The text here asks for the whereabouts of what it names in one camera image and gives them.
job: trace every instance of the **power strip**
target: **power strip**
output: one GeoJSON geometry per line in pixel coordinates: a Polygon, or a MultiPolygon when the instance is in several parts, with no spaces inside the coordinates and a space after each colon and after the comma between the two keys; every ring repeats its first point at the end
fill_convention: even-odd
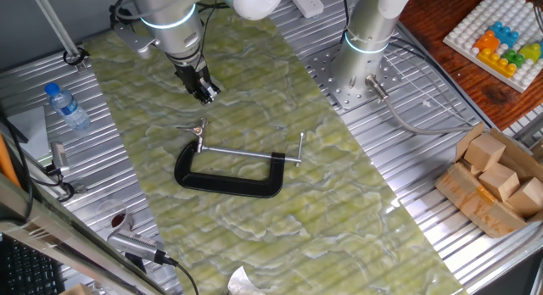
{"type": "Polygon", "coordinates": [[[319,15],[324,11],[324,5],[321,0],[293,0],[293,2],[307,19],[319,15]]]}

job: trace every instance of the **plastic bottle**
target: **plastic bottle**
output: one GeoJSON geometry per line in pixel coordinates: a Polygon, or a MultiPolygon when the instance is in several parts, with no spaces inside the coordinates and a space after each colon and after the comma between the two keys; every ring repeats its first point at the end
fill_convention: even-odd
{"type": "Polygon", "coordinates": [[[81,131],[91,124],[87,112],[79,106],[70,91],[60,89],[56,83],[49,83],[45,86],[45,93],[48,95],[49,104],[70,128],[81,131]]]}

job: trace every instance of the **gray cable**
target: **gray cable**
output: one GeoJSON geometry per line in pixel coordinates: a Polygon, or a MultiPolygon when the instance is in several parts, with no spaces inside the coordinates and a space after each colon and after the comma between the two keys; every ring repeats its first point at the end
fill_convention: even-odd
{"type": "Polygon", "coordinates": [[[439,135],[439,134],[447,134],[447,133],[453,133],[453,132],[458,132],[458,131],[471,131],[473,129],[472,126],[459,126],[459,127],[455,127],[455,128],[450,128],[450,129],[440,129],[440,130],[425,130],[425,129],[419,129],[419,128],[416,128],[408,123],[406,123],[401,117],[400,115],[398,114],[398,112],[396,112],[396,109],[394,108],[394,106],[392,106],[392,103],[390,102],[390,99],[387,97],[384,99],[384,103],[389,107],[389,110],[390,110],[390,113],[392,113],[392,115],[396,118],[396,120],[398,120],[398,122],[400,122],[400,124],[406,128],[406,130],[408,131],[411,131],[411,132],[414,132],[414,133],[417,133],[417,134],[422,134],[422,135],[439,135]]]}
{"type": "Polygon", "coordinates": [[[149,16],[151,14],[155,14],[157,12],[160,12],[164,9],[167,9],[171,6],[173,6],[174,4],[178,3],[179,1],[181,0],[173,0],[167,4],[165,4],[164,6],[162,7],[159,7],[159,8],[155,8],[153,10],[150,10],[148,12],[144,12],[142,14],[136,14],[136,15],[123,15],[121,13],[119,13],[119,10],[123,7],[123,6],[126,6],[129,2],[125,2],[125,3],[120,3],[119,6],[117,6],[117,8],[115,9],[115,15],[119,18],[119,19],[140,19],[142,17],[145,17],[145,16],[149,16]]]}

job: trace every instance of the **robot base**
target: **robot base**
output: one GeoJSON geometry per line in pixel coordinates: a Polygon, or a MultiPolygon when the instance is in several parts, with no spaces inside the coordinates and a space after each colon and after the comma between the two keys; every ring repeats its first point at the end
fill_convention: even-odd
{"type": "MultiPolygon", "coordinates": [[[[322,90],[326,90],[330,93],[330,97],[335,100],[336,104],[345,110],[354,109],[361,104],[367,102],[370,99],[374,99],[377,95],[375,92],[368,88],[366,90],[340,90],[334,78],[330,75],[330,60],[333,55],[339,50],[341,45],[330,47],[323,50],[311,57],[307,61],[309,65],[308,71],[313,75],[313,79],[319,85],[322,90]]],[[[375,74],[381,82],[381,85],[385,90],[391,90],[401,83],[401,76],[395,72],[386,59],[381,60],[380,74],[375,74]]]]}

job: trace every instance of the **clear plastic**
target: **clear plastic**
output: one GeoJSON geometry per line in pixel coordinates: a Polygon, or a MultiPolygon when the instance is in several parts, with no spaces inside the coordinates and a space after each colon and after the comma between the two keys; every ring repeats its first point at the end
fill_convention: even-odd
{"type": "Polygon", "coordinates": [[[66,125],[70,128],[82,131],[91,124],[87,112],[77,103],[70,91],[61,89],[59,93],[48,98],[49,104],[64,118],[66,125]]]}

